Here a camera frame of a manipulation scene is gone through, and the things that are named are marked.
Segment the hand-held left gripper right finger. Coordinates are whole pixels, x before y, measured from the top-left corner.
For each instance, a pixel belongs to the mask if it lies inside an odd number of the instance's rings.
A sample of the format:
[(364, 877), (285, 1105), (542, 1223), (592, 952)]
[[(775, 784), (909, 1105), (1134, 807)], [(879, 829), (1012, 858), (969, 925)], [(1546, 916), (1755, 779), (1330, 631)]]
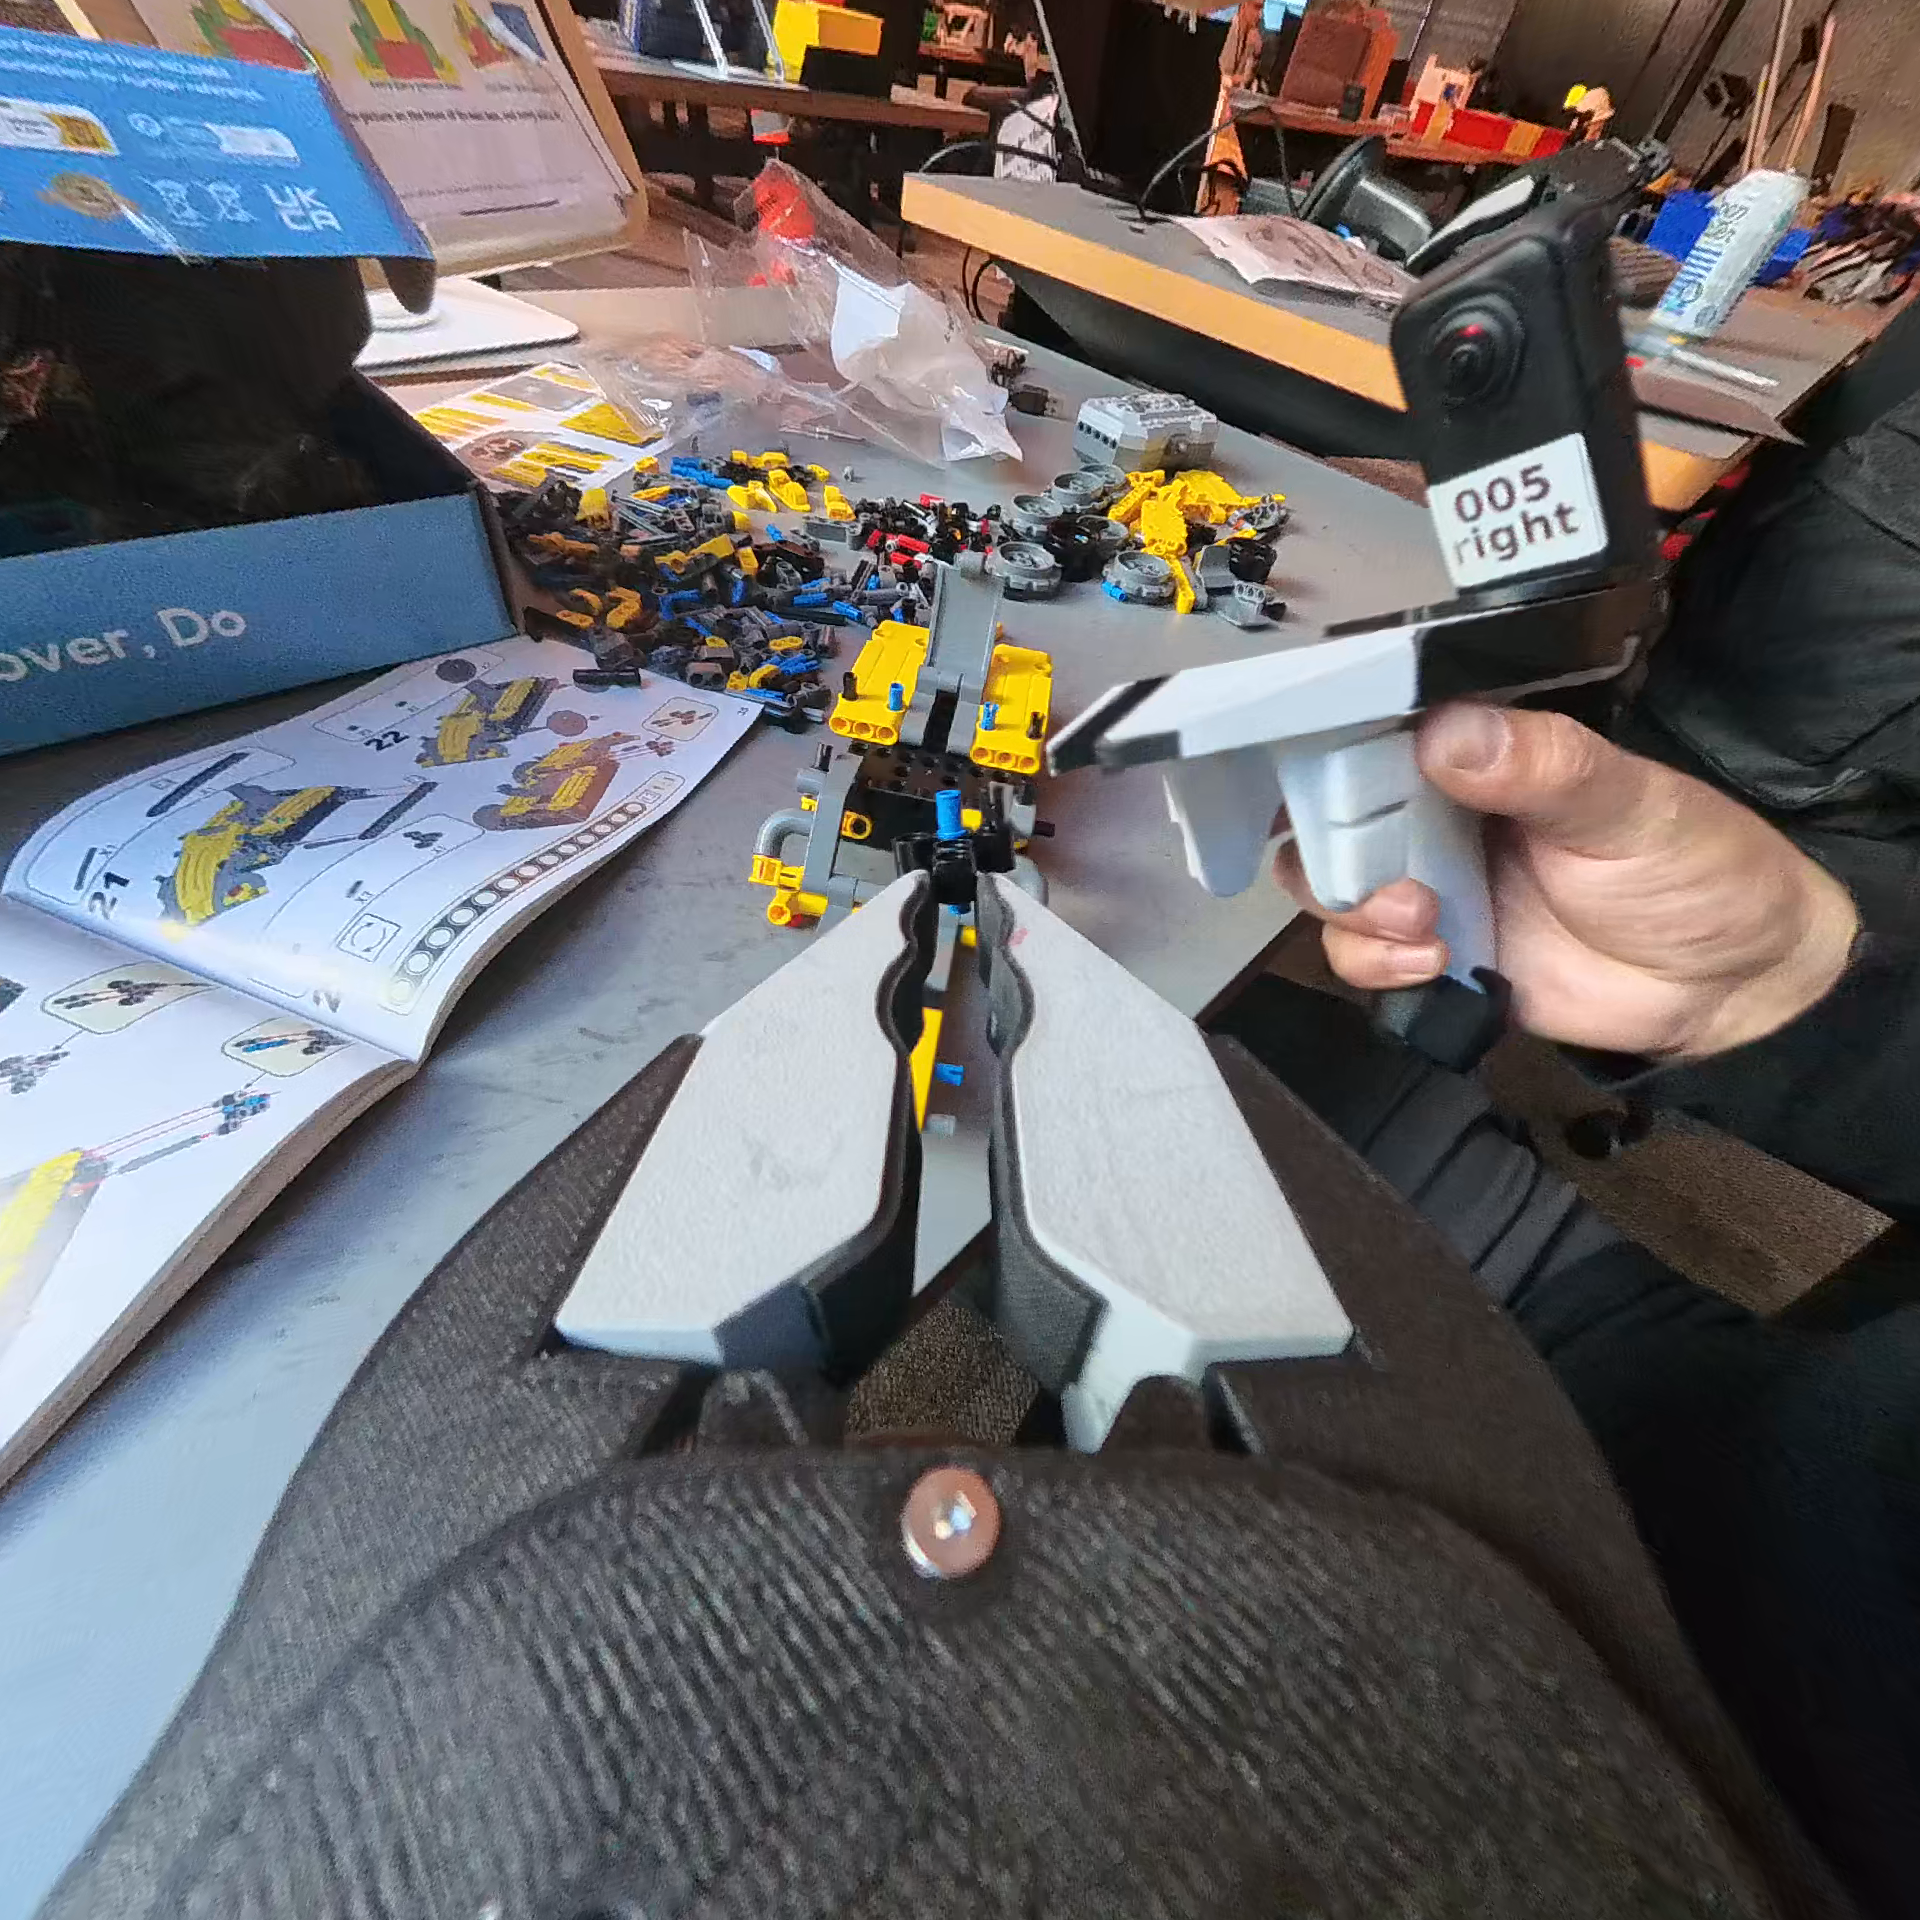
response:
[(1072, 1450), (1144, 1380), (1339, 1357), (1351, 1319), (1203, 1032), (1050, 906), (980, 879), (995, 1324)]

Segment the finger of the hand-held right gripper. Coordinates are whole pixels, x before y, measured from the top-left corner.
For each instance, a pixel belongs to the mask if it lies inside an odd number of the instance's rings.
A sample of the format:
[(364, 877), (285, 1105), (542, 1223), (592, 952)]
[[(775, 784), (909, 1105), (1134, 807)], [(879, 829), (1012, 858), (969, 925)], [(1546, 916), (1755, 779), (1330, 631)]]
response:
[(1388, 625), (1324, 638), (1166, 675), (1140, 675), (1118, 691), (1159, 695), (1264, 695), (1328, 689), (1331, 695), (1410, 695), (1417, 686), (1419, 625)]
[(1416, 709), (1416, 663), (1208, 663), (1112, 686), (1046, 741), (1046, 769), (1197, 762)]

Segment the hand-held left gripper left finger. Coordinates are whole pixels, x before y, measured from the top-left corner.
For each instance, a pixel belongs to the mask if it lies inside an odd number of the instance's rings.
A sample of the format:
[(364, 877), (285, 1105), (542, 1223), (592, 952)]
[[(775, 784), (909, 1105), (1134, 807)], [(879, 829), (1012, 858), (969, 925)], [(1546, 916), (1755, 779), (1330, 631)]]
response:
[(925, 877), (701, 1032), (558, 1312), (578, 1349), (859, 1373), (906, 1317)]

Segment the black connector piece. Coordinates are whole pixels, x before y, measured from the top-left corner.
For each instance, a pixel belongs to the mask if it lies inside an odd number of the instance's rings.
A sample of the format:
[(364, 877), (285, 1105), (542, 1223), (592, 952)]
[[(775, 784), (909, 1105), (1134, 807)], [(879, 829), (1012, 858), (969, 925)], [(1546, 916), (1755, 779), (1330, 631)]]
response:
[(1000, 803), (987, 799), (974, 813), (975, 823), (969, 824), (966, 796), (939, 788), (933, 796), (933, 823), (892, 842), (897, 873), (925, 873), (933, 897), (962, 912), (974, 911), (980, 877), (1016, 871), (1016, 829)]

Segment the person's right forearm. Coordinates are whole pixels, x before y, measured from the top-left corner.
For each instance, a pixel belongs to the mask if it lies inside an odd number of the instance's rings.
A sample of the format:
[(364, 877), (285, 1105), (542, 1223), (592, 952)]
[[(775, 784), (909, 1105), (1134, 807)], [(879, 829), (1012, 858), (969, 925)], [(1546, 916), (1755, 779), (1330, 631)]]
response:
[(1843, 871), (1858, 911), (1851, 956), (1825, 999), (1738, 1049), (1658, 1069), (1639, 1085), (1774, 1160), (1917, 1221), (1915, 873)]

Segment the grey desk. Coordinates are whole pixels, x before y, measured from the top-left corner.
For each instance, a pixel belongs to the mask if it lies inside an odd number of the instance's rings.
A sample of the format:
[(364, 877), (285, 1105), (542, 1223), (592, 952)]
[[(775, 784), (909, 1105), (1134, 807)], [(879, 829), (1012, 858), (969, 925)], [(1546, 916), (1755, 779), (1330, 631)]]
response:
[[(1219, 468), (1292, 508), (1283, 631), (1122, 607), (1097, 588), (1016, 607), (1008, 631), (1053, 656), (1057, 716), (1446, 585), (1419, 505), (1234, 433)], [(124, 770), (329, 694), (25, 756), (6, 770), (6, 850)], [(6, 1489), (6, 1916), (36, 1911), (147, 1760), (313, 1434), (424, 1274), (658, 1049), (803, 947), (746, 883), (754, 833), (795, 799), (803, 758), (806, 741), (756, 728), (658, 829), (525, 928), (420, 1073), (308, 1164)], [(1057, 792), (1052, 908), (1189, 1014), (1233, 995), (1290, 918), (1275, 880), (1208, 897), (1153, 770), (1083, 773)]]

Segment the white wipes canister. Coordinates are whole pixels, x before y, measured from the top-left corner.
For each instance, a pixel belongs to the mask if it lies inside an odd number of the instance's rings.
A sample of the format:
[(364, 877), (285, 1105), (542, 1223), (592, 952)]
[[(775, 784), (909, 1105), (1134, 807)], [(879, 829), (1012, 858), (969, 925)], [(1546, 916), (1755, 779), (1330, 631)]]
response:
[(1712, 336), (1778, 252), (1808, 200), (1797, 170), (1756, 168), (1712, 198), (1710, 217), (1682, 258), (1650, 328), (1684, 339)]

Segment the black rounded device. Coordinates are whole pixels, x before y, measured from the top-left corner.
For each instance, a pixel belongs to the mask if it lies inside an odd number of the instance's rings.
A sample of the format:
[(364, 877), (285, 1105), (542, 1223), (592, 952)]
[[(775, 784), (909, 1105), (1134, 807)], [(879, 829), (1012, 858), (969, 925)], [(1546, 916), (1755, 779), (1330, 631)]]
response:
[(1435, 226), (1428, 209), (1388, 174), (1388, 142), (1369, 135), (1349, 142), (1314, 179), (1299, 217), (1323, 229), (1346, 229), (1381, 256), (1407, 265)]

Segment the printed paper sheet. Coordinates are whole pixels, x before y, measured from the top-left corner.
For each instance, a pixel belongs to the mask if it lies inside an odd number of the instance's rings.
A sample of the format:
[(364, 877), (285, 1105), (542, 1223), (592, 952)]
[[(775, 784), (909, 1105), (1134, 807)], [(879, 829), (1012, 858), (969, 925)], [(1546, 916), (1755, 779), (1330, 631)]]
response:
[(1247, 286), (1285, 286), (1330, 301), (1392, 308), (1416, 286), (1363, 241), (1288, 214), (1178, 217), (1216, 261)]

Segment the yellow grey brick vehicle model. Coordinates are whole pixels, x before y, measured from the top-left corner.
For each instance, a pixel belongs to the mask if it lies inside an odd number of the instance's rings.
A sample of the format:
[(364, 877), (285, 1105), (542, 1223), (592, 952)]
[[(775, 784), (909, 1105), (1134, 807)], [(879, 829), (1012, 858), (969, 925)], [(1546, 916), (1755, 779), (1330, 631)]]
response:
[(861, 642), (828, 709), (828, 740), (797, 777), (800, 803), (769, 816), (748, 879), (775, 928), (830, 928), (896, 877), (896, 836), (933, 823), (933, 796), (958, 788), (969, 824), (995, 799), (1016, 829), (1012, 883), (1050, 897), (1033, 842), (1050, 836), (1040, 777), (1053, 659), (1006, 638), (1003, 580), (933, 566), (925, 614), (891, 617)]

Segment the dark table with wooden edge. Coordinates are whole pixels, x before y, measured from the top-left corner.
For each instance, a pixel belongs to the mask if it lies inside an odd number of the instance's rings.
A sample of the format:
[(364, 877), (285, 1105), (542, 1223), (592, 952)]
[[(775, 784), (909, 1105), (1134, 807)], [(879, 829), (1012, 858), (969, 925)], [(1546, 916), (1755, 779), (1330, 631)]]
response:
[[(1130, 204), (1066, 183), (912, 174), (903, 214), (1003, 264), (1083, 363), (1311, 455), (1412, 459), (1388, 328), (1373, 312), (1258, 296), (1186, 226), (1141, 224)], [(1755, 294), (1724, 342), (1717, 351), (1778, 380), (1760, 406), (1788, 426), (1871, 334), (1830, 308)], [(1639, 436), (1647, 494), (1672, 517), (1760, 446), (1756, 435), (1647, 409)]]

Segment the open instruction booklet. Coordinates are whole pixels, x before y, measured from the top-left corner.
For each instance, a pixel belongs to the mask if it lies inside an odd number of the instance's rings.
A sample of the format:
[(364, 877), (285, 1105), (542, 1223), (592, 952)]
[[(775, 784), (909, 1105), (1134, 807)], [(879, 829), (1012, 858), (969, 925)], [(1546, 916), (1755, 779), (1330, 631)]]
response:
[(3, 1477), (756, 706), (496, 642), (112, 781), (6, 871)]

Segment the pile of loose building pieces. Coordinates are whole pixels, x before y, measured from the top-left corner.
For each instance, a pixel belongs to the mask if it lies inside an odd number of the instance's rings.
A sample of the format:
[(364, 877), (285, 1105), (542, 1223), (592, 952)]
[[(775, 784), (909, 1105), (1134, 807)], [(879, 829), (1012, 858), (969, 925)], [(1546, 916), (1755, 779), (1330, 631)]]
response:
[(974, 508), (920, 494), (848, 497), (778, 455), (637, 463), (614, 495), (547, 477), (500, 505), (536, 588), (530, 638), (569, 644), (581, 691), (724, 691), (800, 731), (857, 699), (857, 649), (880, 628), (933, 631), (951, 574), (1000, 603), (1097, 588), (1120, 606), (1268, 628), (1285, 606), (1283, 494), (1211, 468), (1075, 467), (1042, 494)]

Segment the clear bag with red print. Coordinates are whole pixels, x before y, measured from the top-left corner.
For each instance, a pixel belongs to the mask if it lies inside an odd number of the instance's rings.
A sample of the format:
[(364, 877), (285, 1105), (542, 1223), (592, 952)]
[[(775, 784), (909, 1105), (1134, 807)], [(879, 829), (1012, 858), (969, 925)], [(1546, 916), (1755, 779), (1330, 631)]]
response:
[(909, 283), (906, 261), (780, 159), (731, 200), (729, 219), (683, 224), (696, 336), (713, 347), (830, 355), (834, 315), (876, 317)]

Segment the blue cardboard kit box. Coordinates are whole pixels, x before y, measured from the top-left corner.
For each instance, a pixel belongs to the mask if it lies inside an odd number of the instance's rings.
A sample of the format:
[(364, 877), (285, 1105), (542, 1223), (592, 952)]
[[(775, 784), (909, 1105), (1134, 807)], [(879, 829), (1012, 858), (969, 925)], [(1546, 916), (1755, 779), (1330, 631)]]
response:
[(6, 755), (515, 631), (364, 265), (437, 291), (317, 74), (3, 29)]

